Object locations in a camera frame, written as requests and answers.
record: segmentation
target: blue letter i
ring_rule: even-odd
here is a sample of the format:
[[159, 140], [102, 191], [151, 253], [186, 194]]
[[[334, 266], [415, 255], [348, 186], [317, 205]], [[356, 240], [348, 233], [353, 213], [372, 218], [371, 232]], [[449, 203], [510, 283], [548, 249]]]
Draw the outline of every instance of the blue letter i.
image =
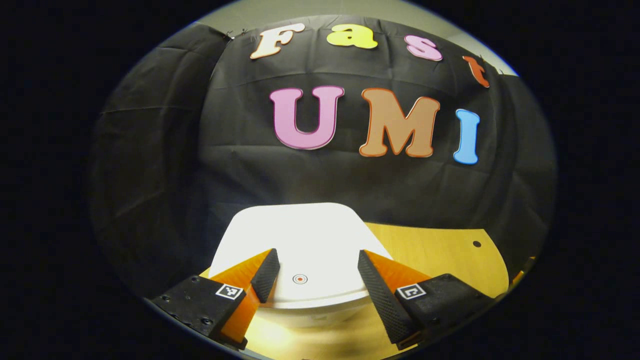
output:
[[458, 163], [473, 165], [478, 162], [476, 138], [480, 117], [464, 109], [456, 110], [456, 116], [460, 119], [460, 147], [453, 154], [453, 158]]

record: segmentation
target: wooden surface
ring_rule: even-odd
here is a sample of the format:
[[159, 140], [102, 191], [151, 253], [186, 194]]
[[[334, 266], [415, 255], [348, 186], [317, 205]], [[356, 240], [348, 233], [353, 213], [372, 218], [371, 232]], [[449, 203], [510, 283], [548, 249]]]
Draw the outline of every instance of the wooden surface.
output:
[[[502, 256], [482, 229], [366, 224], [395, 261], [426, 275], [453, 274], [492, 298], [509, 287]], [[207, 277], [208, 271], [203, 271], [202, 276]], [[370, 300], [351, 318], [324, 328], [288, 329], [260, 317], [258, 312], [246, 339], [248, 349], [275, 360], [375, 360], [400, 352], [389, 342]]]

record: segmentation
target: black cloth backdrop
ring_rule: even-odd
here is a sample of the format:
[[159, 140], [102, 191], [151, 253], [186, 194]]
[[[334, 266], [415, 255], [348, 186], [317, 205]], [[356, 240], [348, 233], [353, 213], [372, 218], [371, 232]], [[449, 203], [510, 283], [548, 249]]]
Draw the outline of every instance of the black cloth backdrop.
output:
[[[260, 32], [302, 22], [275, 55], [251, 60]], [[371, 28], [375, 49], [331, 45], [337, 24]], [[418, 58], [403, 38], [433, 41], [441, 61]], [[486, 89], [462, 56], [485, 69]], [[313, 151], [280, 143], [269, 94], [300, 88], [300, 130], [317, 126], [313, 88], [341, 86], [333, 140]], [[440, 102], [434, 153], [366, 158], [365, 88], [392, 90], [404, 111], [420, 96]], [[453, 159], [463, 108], [480, 116], [478, 162]], [[153, 297], [200, 273], [231, 218], [257, 205], [338, 202], [364, 221], [477, 229], [498, 246], [509, 276], [541, 249], [552, 218], [556, 159], [544, 114], [516, 76], [408, 26], [323, 15], [275, 23], [225, 40], [195, 24], [142, 59], [107, 102], [95, 132], [92, 218], [121, 278]]]

